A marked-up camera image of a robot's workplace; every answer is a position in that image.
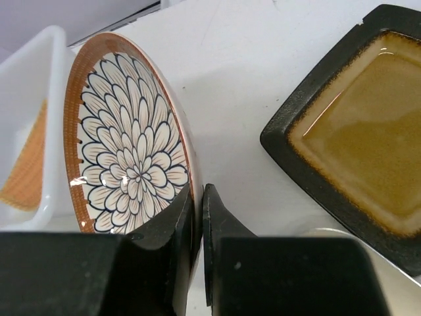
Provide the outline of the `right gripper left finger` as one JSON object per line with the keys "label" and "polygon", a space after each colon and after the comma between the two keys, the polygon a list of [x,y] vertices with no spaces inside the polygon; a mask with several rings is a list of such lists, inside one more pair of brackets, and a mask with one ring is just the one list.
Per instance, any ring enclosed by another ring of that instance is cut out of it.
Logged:
{"label": "right gripper left finger", "polygon": [[2,315],[184,315],[191,194],[133,232],[1,234]]}

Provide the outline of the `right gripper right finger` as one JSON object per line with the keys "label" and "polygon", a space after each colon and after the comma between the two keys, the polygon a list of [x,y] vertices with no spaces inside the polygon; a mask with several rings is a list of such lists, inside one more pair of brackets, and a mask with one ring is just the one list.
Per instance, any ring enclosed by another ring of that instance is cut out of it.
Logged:
{"label": "right gripper right finger", "polygon": [[315,228],[257,236],[203,195],[207,305],[213,315],[419,315],[420,284],[362,240]]}

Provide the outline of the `chrysanthemum pattern round plate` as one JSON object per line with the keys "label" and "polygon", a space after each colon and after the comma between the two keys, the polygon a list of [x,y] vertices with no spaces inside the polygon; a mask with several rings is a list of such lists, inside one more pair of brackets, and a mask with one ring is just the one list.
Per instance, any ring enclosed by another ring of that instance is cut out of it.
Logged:
{"label": "chrysanthemum pattern round plate", "polygon": [[81,233],[122,246],[117,313],[184,315],[203,235],[203,181],[182,106],[133,41],[105,32],[79,50],[63,143]]}

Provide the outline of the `woven bamboo triangular plate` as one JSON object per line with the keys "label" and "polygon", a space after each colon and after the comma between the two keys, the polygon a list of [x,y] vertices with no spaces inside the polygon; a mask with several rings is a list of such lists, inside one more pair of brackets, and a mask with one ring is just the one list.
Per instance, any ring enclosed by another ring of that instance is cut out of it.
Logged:
{"label": "woven bamboo triangular plate", "polygon": [[20,155],[1,188],[1,202],[21,211],[34,211],[41,203],[46,120],[47,100],[44,100]]}

